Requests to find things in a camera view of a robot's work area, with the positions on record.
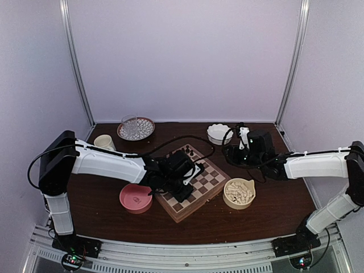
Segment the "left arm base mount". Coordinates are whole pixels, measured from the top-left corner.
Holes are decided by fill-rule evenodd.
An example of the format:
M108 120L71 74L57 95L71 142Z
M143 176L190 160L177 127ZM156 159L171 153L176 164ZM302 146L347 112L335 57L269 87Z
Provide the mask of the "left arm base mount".
M67 271L79 270L88 258L98 258L102 242L97 239L76 235L58 235L55 233L52 247L62 250L65 254L61 258L61 265Z

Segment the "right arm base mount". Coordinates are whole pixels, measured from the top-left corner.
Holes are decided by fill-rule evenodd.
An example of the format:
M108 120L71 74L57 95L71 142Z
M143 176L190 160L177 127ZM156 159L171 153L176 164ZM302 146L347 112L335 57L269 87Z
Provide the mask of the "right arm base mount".
M313 265L314 248L320 247L321 242L317 237L304 238L297 234L288 237L279 237L272 241L275 256L289 257L290 265L296 270L307 270Z

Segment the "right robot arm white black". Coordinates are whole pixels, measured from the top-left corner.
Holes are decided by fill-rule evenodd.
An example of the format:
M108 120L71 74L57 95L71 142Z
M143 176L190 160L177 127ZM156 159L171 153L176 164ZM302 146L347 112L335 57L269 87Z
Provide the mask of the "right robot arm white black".
M240 129L239 145L222 145L226 161L238 168L258 169L276 181L304 179L315 193L316 181L341 180L343 188L306 216L292 237L297 251L305 250L325 228L363 207L363 143L317 152L278 153L268 131Z

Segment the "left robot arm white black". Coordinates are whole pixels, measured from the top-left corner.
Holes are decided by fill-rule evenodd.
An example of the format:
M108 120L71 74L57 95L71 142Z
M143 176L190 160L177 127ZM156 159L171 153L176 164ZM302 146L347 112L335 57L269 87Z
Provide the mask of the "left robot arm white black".
M170 193L178 202L187 199L193 186L190 181L202 171L197 163L181 150L168 156L153 158L145 154L128 154L101 148L79 140L73 131L66 130L47 149L38 155L38 183L48 205L59 242L70 253L79 251L82 241L75 235L67 196L72 174L87 174L119 179L149 187L152 192Z

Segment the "wooden chess board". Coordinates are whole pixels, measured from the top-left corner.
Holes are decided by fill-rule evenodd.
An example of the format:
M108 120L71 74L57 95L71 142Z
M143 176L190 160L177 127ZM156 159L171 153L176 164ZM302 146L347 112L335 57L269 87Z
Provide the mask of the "wooden chess board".
M223 190L225 183L230 180L228 174L218 168L211 160L203 159L204 155L199 150L189 146L190 150L195 152L194 156L189 155L189 157L193 161L198 160L205 167L205 170L190 182L190 185L193 186L191 195L183 202L178 202L170 193L155 196L159 204L176 223L183 221L207 201L213 199Z

